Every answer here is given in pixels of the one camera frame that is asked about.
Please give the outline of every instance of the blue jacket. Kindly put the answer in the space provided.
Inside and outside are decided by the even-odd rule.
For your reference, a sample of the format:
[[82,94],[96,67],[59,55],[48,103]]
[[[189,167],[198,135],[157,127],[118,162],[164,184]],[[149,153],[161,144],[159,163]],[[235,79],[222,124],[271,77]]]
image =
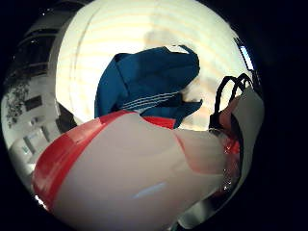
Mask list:
[[174,127],[178,127],[184,117],[202,105],[202,100],[182,100],[180,90],[197,76],[200,67],[197,55],[190,48],[185,45],[178,48],[187,53],[158,47],[115,55],[98,83],[95,117],[127,110],[141,116],[174,118]]

